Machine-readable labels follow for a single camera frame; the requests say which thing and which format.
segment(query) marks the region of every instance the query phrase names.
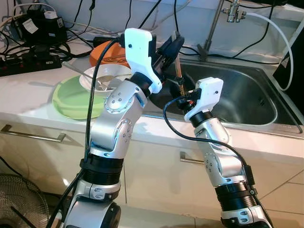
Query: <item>orange plate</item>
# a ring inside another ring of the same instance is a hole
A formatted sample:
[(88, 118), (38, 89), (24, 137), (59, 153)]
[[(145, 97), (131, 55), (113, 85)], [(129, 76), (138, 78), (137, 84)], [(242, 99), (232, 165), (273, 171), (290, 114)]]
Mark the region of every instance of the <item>orange plate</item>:
[[(109, 43), (110, 41), (107, 41), (95, 47), (94, 50), (91, 52), (90, 64), (92, 66), (96, 65), (100, 54)], [(109, 64), (109, 63), (120, 64), (130, 68), (129, 64), (125, 60), (125, 49), (120, 47), (118, 43), (113, 44), (113, 46), (109, 48), (109, 50), (104, 55), (104, 59), (101, 61), (101, 64)]]

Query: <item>white cabinet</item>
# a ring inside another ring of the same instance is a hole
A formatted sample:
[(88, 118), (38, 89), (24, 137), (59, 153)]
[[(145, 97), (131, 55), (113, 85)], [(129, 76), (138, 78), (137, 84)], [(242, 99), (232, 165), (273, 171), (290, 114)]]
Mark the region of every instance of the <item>white cabinet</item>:
[[(181, 162), (181, 151), (191, 159), (203, 158), (199, 150), (132, 141), (125, 158), (127, 205), (219, 220), (220, 205), (204, 165)], [(258, 197), (269, 194), (303, 169), (301, 159), (239, 152), (252, 166)]]
[(122, 206), (119, 228), (195, 228), (192, 217)]
[(132, 141), (125, 158), (127, 205), (220, 218), (220, 206), (202, 164), (180, 161), (180, 151), (202, 160), (201, 151)]
[[(57, 138), (60, 133), (66, 134), (61, 143), (0, 134), (0, 155), (8, 164), (37, 184), (42, 191), (62, 194), (80, 171), (85, 134), (8, 122), (0, 122), (0, 128), (6, 124), (10, 124), (11, 131), (15, 132), (53, 138)], [(125, 204), (123, 171), (121, 182), (119, 197), (115, 201)]]

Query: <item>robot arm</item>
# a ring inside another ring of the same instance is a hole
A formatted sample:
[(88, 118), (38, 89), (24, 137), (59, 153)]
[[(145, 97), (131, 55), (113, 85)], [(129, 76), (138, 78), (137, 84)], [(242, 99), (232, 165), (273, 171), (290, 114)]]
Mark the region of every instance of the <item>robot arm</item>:
[[(218, 78), (199, 80), (200, 99), (186, 112), (184, 119), (195, 127), (197, 138), (208, 138), (231, 144), (231, 137), (220, 121), (212, 116), (212, 108), (219, 101), (223, 81)], [(210, 151), (204, 151), (206, 171), (215, 188), (222, 213), (221, 221), (227, 228), (273, 228), (257, 197), (250, 166), (234, 151), (225, 146), (210, 143)]]
[(156, 52), (156, 37), (136, 28), (125, 31), (126, 59), (132, 77), (124, 80), (105, 100), (104, 109), (91, 129), (91, 145), (64, 227), (116, 228), (120, 207), (113, 202), (120, 190), (120, 173), (133, 127), (151, 93), (158, 93), (163, 71), (175, 60), (184, 38), (169, 38)]

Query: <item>faucet tap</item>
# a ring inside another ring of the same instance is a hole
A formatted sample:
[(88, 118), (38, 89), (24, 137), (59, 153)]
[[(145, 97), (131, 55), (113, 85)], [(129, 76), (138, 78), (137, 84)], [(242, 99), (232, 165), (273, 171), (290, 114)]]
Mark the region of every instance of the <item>faucet tap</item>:
[(233, 23), (233, 22), (240, 22), (241, 19), (245, 18), (246, 12), (245, 11), (240, 11), (238, 9), (239, 7), (239, 2), (238, 0), (233, 0), (230, 8), (228, 9), (223, 9), (223, 13), (227, 13), (227, 22)]

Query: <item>white bowl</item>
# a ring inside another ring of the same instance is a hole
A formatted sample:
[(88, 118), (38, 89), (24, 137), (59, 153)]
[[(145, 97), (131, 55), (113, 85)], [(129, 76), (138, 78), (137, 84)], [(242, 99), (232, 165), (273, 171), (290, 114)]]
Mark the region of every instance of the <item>white bowl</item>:
[[(85, 71), (85, 73), (87, 75), (93, 76), (94, 70), (95, 70), (95, 66), (87, 69)], [(126, 66), (119, 65), (119, 64), (102, 64), (99, 66), (96, 78), (103, 77), (105, 75), (117, 76), (117, 75), (126, 75), (126, 74), (131, 74), (131, 69)], [(111, 81), (103, 82), (103, 84), (108, 87), (116, 88), (122, 81), (124, 81), (126, 78), (130, 78), (130, 77), (131, 77), (131, 75), (118, 76), (118, 77), (112, 79)], [(92, 79), (81, 75), (79, 77), (79, 83), (84, 89), (86, 89), (87, 91), (91, 91)], [(111, 92), (112, 92), (112, 90), (104, 91), (104, 90), (95, 89), (95, 94), (100, 94), (100, 95), (107, 95)]]

